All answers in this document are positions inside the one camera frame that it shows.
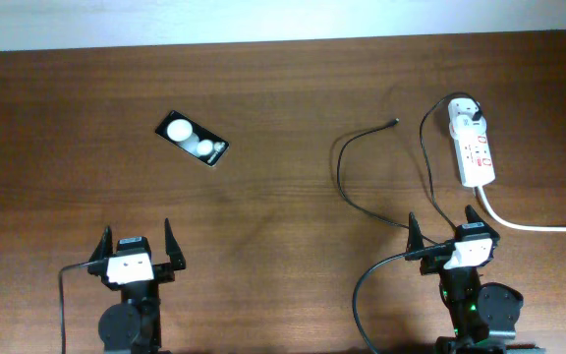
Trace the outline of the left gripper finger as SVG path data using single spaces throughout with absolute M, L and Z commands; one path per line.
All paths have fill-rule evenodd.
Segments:
M 109 225 L 104 228 L 100 241 L 92 252 L 89 260 L 98 262 L 110 257 L 113 254 L 112 230 Z
M 173 235 L 168 218 L 164 220 L 165 250 L 171 264 L 183 264 L 185 262 L 182 250 Z

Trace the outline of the black smartphone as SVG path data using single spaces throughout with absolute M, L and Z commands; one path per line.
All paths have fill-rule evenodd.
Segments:
M 214 167 L 230 147 L 227 140 L 176 110 L 163 118 L 154 133 L 208 167 Z

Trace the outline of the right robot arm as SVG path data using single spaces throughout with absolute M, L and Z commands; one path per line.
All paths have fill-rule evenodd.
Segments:
M 405 259 L 419 261 L 422 275 L 439 276 L 439 294 L 454 335 L 437 338 L 436 353 L 505 353 L 516 337 L 524 298 L 507 285 L 481 283 L 478 269 L 493 260 L 500 236 L 471 206 L 465 215 L 467 222 L 455 229 L 453 238 L 426 247 L 411 214 Z

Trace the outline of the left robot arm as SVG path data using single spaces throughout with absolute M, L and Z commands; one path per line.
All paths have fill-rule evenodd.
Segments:
M 138 236 L 112 242 L 107 227 L 89 261 L 87 272 L 100 278 L 121 300 L 109 307 L 98 322 L 98 335 L 105 353 L 153 354 L 162 351 L 161 299 L 159 286 L 175 280 L 186 268 L 186 260 L 164 221 L 166 263 L 154 264 L 149 242 Z

